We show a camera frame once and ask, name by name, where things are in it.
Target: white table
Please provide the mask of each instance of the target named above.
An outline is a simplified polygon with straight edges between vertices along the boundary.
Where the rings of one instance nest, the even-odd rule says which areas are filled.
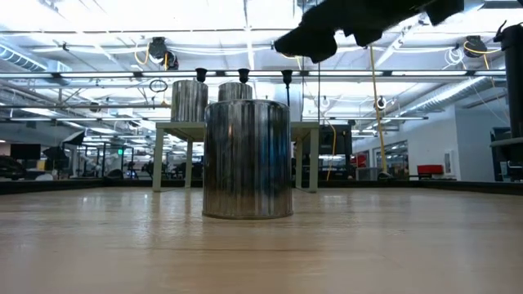
[[[319,163],[319,129],[317,122],[291,122],[291,140],[296,142],[296,188],[302,188],[303,141],[311,136],[311,167],[309,171],[308,192],[318,190]],[[163,137],[165,133],[176,136],[187,142],[186,188],[190,188],[192,180],[193,143],[203,142],[205,137],[204,122],[157,122],[156,146],[154,147],[153,191],[160,192],[162,188],[162,155]]]

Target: silver cylinder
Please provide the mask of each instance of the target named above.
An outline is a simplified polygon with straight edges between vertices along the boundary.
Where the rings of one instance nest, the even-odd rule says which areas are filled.
[[[293,214],[287,105],[231,100],[205,111],[203,214],[268,219]]]
[[[172,84],[171,121],[203,122],[208,103],[208,86],[197,81]]]
[[[218,102],[226,100],[251,100],[253,88],[241,82],[226,82],[218,90]]]

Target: metal canister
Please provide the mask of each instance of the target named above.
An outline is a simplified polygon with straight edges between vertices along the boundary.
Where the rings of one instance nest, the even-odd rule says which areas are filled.
[[[218,90],[218,101],[251,100],[253,88],[241,82],[226,82]]]
[[[287,105],[231,100],[205,111],[203,214],[267,219],[293,214]]]
[[[203,122],[207,103],[206,84],[190,80],[172,84],[171,120],[173,122]]]

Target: wooden table surface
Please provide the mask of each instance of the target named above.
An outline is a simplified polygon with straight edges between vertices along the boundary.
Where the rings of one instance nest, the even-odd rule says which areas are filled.
[[[0,293],[522,293],[523,197],[294,190],[294,216],[215,220],[202,190],[0,196]]]

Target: ceiling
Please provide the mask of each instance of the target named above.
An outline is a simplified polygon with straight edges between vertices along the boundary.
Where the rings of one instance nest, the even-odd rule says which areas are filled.
[[[17,0],[4,1],[0,9],[0,44],[15,48],[25,56],[48,65],[61,62],[70,71],[151,71],[163,70],[150,59],[142,65],[152,37],[165,37],[176,53],[180,70],[348,70],[370,69],[370,50],[356,46],[353,37],[336,35],[338,53],[313,65],[307,59],[287,58],[271,49],[279,36],[296,27],[302,16],[297,0]],[[467,11],[451,16],[433,27],[428,18],[415,16],[388,29],[373,44],[378,69],[451,70],[483,69],[483,59],[472,59],[452,51],[462,46],[468,35],[479,35],[489,50],[498,27],[523,21],[521,9],[477,9],[478,2],[467,1]],[[314,1],[306,1],[306,6]],[[501,51],[488,55],[489,62],[503,61]],[[0,71],[23,71],[0,60]],[[171,84],[176,79],[164,79]],[[209,84],[210,100],[217,99],[217,87],[235,78],[213,78]],[[159,95],[148,89],[145,80],[85,80],[63,86],[63,96],[71,96],[76,105],[98,101],[111,104],[144,104],[153,96],[170,102],[171,90]],[[58,99],[59,85],[45,81],[11,80],[52,100]],[[325,116],[365,116],[373,112],[373,86],[369,81],[345,82],[342,78],[324,78],[321,82],[300,78],[291,86],[292,99],[304,100],[303,115],[317,114],[315,99],[325,102]],[[257,98],[277,100],[285,95],[284,84],[277,80],[252,78]],[[397,105],[406,106],[441,83],[430,80],[402,79],[383,81],[378,94]],[[168,109],[134,109],[133,115],[168,116]],[[92,116],[88,110],[76,114]]]

